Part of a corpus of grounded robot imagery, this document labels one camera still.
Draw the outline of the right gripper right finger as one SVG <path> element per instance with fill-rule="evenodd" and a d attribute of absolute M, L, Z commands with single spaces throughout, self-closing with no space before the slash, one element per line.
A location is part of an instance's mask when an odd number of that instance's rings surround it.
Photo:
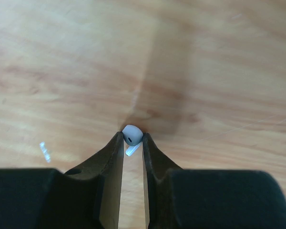
<path fill-rule="evenodd" d="M 183 169 L 143 136 L 149 229 L 286 229 L 286 198 L 259 170 Z"/>

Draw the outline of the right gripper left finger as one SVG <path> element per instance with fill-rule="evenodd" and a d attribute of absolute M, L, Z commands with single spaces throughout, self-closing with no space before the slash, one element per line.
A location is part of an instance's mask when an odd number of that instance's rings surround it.
<path fill-rule="evenodd" d="M 0 169 L 0 229 L 116 229 L 123 134 L 79 165 Z"/>

